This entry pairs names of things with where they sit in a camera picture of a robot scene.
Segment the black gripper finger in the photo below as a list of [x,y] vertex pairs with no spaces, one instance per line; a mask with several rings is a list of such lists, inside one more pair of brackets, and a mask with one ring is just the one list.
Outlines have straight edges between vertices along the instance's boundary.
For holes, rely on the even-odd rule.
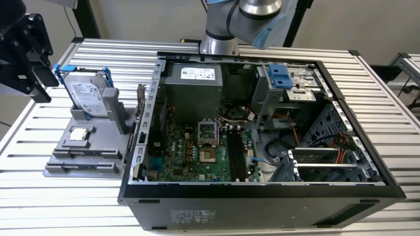
[[47,86],[38,79],[27,58],[23,32],[11,32],[0,41],[0,84],[18,95],[26,95],[37,103],[51,102]]
[[33,71],[45,86],[57,87],[59,86],[59,81],[53,73],[50,61],[50,56],[54,55],[54,49],[41,14],[26,14],[22,32]]

